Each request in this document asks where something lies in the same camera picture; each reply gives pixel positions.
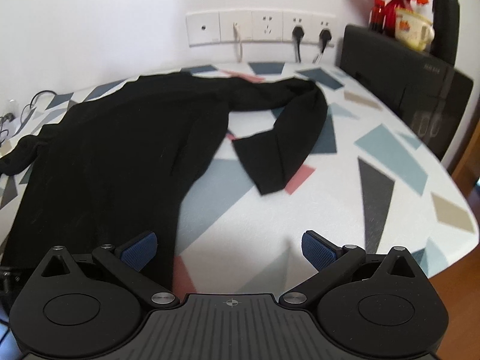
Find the ceramic mug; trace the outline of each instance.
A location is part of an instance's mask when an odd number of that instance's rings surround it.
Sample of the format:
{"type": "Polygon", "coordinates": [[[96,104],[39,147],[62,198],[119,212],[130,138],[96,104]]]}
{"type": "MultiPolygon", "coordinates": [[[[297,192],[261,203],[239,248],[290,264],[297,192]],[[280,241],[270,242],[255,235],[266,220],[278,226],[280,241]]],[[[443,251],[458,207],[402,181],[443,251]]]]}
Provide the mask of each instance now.
{"type": "Polygon", "coordinates": [[[395,12],[395,38],[413,50],[425,50],[435,37],[432,22],[404,8],[397,8],[395,12]]]}

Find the pink shape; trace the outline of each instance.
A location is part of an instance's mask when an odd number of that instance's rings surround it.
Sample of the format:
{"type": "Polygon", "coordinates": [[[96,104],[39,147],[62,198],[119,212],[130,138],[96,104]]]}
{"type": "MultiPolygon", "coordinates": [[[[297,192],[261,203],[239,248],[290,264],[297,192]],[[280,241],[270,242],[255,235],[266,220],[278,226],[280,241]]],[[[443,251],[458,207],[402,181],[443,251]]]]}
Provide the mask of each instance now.
{"type": "Polygon", "coordinates": [[[236,71],[229,71],[229,70],[221,70],[221,72],[228,74],[230,77],[239,77],[246,81],[250,81],[251,83],[262,83],[263,81],[265,81],[265,78],[253,76],[251,74],[238,73],[236,71]]]}
{"type": "Polygon", "coordinates": [[[186,294],[197,292],[195,285],[188,274],[187,267],[180,256],[173,259],[173,293],[180,299],[184,299],[186,294]]]}
{"type": "Polygon", "coordinates": [[[294,193],[313,172],[315,172],[315,168],[308,165],[302,165],[285,186],[285,192],[289,195],[294,193]]]}

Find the red vase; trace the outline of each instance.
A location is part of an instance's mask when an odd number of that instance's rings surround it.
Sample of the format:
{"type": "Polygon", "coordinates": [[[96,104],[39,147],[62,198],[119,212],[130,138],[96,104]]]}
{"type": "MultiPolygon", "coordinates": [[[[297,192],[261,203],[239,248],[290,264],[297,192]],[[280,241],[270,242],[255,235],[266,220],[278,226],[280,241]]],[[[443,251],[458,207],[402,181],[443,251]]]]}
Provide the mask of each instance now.
{"type": "Polygon", "coordinates": [[[405,8],[409,11],[412,10],[410,5],[411,0],[392,0],[387,5],[383,11],[385,12],[385,26],[383,32],[385,35],[388,35],[392,38],[395,37],[395,20],[397,19],[397,14],[395,13],[396,8],[405,8]]]}

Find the metal screw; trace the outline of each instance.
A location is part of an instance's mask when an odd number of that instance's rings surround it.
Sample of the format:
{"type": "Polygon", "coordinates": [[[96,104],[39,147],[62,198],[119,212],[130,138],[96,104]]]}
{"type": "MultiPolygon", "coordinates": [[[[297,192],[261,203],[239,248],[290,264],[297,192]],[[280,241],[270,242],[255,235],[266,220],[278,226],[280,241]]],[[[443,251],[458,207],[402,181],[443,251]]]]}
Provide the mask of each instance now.
{"type": "Polygon", "coordinates": [[[157,292],[152,295],[152,302],[157,304],[169,304],[175,300],[175,296],[169,292],[157,292]]]}
{"type": "Polygon", "coordinates": [[[301,304],[307,300],[307,297],[301,292],[289,292],[283,296],[283,300],[290,304],[301,304]]]}

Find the blue gripper pad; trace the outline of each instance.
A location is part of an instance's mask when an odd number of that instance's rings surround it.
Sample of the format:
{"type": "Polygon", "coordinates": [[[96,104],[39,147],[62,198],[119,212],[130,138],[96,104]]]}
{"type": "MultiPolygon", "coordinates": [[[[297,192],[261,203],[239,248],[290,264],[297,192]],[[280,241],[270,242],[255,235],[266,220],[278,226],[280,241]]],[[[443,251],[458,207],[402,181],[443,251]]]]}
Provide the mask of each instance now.
{"type": "Polygon", "coordinates": [[[301,251],[308,262],[321,271],[337,260],[336,253],[308,233],[301,238],[301,251]]]}
{"type": "Polygon", "coordinates": [[[120,255],[120,260],[135,271],[140,271],[153,259],[157,253],[157,236],[149,233],[133,245],[126,248],[120,255]]]}

